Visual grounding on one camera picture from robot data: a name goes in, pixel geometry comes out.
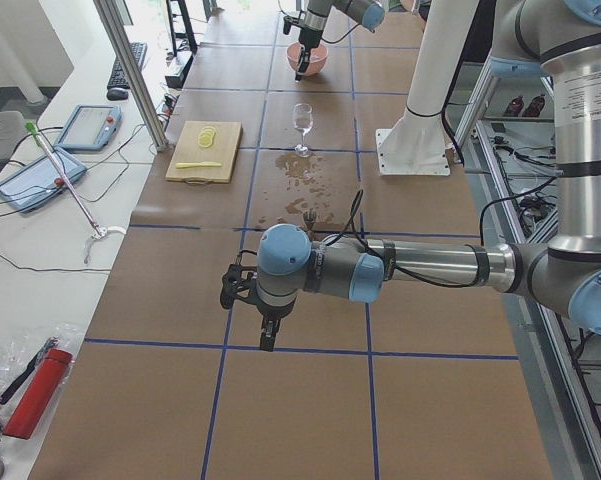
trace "light blue cap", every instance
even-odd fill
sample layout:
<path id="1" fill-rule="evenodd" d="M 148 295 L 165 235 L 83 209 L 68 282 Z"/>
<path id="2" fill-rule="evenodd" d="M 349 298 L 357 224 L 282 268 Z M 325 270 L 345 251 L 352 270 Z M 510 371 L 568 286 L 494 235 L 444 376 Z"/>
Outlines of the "light blue cap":
<path id="1" fill-rule="evenodd" d="M 499 78 L 507 77 L 545 77 L 547 74 L 538 62 L 509 60 L 491 57 L 491 72 Z"/>
<path id="2" fill-rule="evenodd" d="M 375 302 L 384 280 L 384 264 L 378 257 L 363 253 L 358 259 L 349 286 L 352 302 Z"/>
<path id="3" fill-rule="evenodd" d="M 311 242 L 295 225 L 281 223 L 260 239 L 258 267 L 269 275 L 289 275 L 300 270 L 311 255 Z"/>
<path id="4" fill-rule="evenodd" d="M 583 20 L 601 26 L 601 0 L 564 0 L 564 3 Z"/>
<path id="5" fill-rule="evenodd" d="M 377 2 L 369 5 L 362 16 L 362 26 L 367 30 L 375 30 L 384 20 L 384 8 Z"/>
<path id="6" fill-rule="evenodd" d="M 580 327 L 601 335 L 601 270 L 575 291 L 569 302 L 569 318 Z"/>

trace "wooden cutting board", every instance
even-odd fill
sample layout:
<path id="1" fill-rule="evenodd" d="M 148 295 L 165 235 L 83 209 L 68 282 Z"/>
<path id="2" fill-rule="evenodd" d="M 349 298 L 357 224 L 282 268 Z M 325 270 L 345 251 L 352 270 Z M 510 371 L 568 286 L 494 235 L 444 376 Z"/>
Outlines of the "wooden cutting board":
<path id="1" fill-rule="evenodd" d="M 198 136 L 207 126 L 214 127 L 216 133 L 213 145 L 203 148 L 198 145 Z M 241 134 L 240 122 L 185 122 L 165 178 L 172 182 L 229 183 Z M 177 163 L 198 162 L 218 162 L 222 166 L 176 168 Z"/>

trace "keyboard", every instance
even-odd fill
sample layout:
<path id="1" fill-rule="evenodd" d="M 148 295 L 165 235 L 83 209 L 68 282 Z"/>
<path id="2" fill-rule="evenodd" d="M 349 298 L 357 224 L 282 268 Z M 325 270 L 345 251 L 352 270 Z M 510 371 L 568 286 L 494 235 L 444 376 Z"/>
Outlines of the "keyboard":
<path id="1" fill-rule="evenodd" d="M 142 64 L 144 63 L 144 57 L 147 54 L 147 44 L 143 42 L 132 42 L 130 43 L 131 51 L 133 52 L 133 56 L 136 57 L 136 62 L 140 69 L 142 69 Z M 131 88 L 129 86 L 129 82 L 127 78 L 124 76 L 124 71 L 122 70 L 122 65 L 120 65 L 120 60 L 116 58 L 115 62 L 113 62 L 113 67 L 111 68 L 111 76 L 109 77 L 109 82 L 107 83 L 107 90 L 113 87 L 120 88 Z"/>

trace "pink bowl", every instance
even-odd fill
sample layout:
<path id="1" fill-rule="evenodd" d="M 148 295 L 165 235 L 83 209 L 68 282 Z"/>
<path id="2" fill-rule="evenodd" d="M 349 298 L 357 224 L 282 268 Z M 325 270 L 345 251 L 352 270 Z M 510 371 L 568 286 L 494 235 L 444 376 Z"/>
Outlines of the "pink bowl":
<path id="1" fill-rule="evenodd" d="M 298 42 L 289 45 L 287 48 L 287 60 L 289 60 L 289 65 L 295 72 L 298 67 L 298 55 L 300 54 L 300 44 Z M 315 75 L 324 67 L 324 64 L 327 63 L 327 57 L 329 56 L 329 51 L 324 44 L 318 45 L 317 48 L 311 50 L 311 59 L 309 60 L 309 66 L 307 67 L 307 71 L 304 74 L 305 77 L 309 75 Z"/>

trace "red cylinder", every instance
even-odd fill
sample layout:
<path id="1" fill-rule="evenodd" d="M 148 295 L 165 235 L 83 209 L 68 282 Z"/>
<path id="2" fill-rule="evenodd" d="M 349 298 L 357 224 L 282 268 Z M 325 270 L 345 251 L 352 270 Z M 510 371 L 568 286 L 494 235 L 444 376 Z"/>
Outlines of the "red cylinder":
<path id="1" fill-rule="evenodd" d="M 47 352 L 29 388 L 16 407 L 2 433 L 9 437 L 31 438 L 53 392 L 60 384 L 73 357 L 69 352 L 52 348 Z"/>

